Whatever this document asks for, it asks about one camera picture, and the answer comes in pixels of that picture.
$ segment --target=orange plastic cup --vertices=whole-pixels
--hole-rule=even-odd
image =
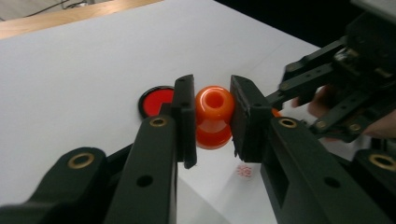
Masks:
[[[223,147],[232,133],[233,96],[219,86],[208,86],[195,97],[197,146],[204,149]]]

